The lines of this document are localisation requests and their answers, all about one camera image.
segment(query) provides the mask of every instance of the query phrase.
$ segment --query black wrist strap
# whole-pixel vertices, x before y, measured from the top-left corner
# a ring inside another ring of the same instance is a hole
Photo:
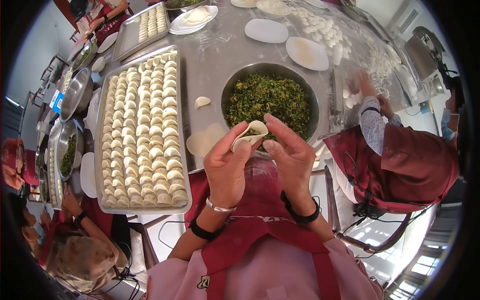
[[[77,224],[78,226],[81,226],[80,223],[86,216],[87,216],[86,212],[82,212],[81,214],[79,214],[78,217],[75,218],[75,224]]]
[[[280,194],[280,199],[282,200],[283,203],[285,203],[285,209],[288,211],[290,216],[293,218],[297,224],[302,224],[302,225],[307,225],[308,223],[311,223],[315,221],[318,218],[318,215],[320,214],[320,206],[318,203],[315,201],[315,199],[312,197],[312,201],[315,203],[315,212],[311,214],[310,216],[299,216],[297,215],[293,209],[292,209],[292,204],[287,198],[287,195],[285,195],[285,192],[282,191]]]
[[[225,227],[224,225],[222,226],[222,228],[215,230],[215,232],[206,231],[197,225],[197,217],[198,216],[193,218],[193,220],[190,222],[190,225],[188,225],[188,228],[192,230],[192,233],[194,235],[201,239],[213,241],[223,231],[223,228]]]

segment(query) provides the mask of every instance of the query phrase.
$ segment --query face mask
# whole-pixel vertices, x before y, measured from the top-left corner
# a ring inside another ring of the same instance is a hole
[[[442,128],[442,138],[444,141],[449,142],[455,137],[455,132],[448,128],[447,124],[450,121],[450,116],[452,113],[449,109],[444,108],[444,113],[442,115],[442,121],[440,122],[440,127]]]
[[[33,228],[35,229],[35,231],[40,235],[40,238],[37,239],[36,241],[40,244],[40,245],[43,245],[43,243],[45,242],[45,231],[43,230],[42,226],[40,225],[40,222],[36,222],[35,225],[33,225],[32,227],[30,228]]]

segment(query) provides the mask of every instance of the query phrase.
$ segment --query stacked white plates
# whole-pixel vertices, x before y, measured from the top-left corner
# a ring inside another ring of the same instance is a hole
[[[184,26],[185,15],[191,13],[192,11],[182,13],[171,23],[170,33],[174,35],[187,35],[204,28],[205,25],[213,20],[218,14],[218,7],[210,5],[208,8],[210,9],[211,15],[205,21],[198,23],[195,26]]]

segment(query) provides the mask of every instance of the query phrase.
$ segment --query white wall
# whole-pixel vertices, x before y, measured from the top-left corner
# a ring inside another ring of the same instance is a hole
[[[45,6],[25,37],[13,66],[7,87],[10,99],[26,105],[27,93],[35,93],[40,87],[40,77],[53,56],[68,58],[73,45],[69,38],[74,30],[53,1]]]
[[[357,0],[357,7],[370,13],[384,27],[404,0]]]

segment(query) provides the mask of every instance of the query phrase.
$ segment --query pink shirt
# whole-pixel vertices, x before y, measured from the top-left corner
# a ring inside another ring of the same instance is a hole
[[[353,253],[337,239],[324,243],[338,279],[343,300],[380,300],[383,290],[372,282]],[[149,299],[207,299],[202,276],[207,272],[201,250],[189,262],[167,259],[150,270]],[[320,299],[312,255],[271,236],[248,249],[245,256],[227,270],[225,299],[287,300]]]

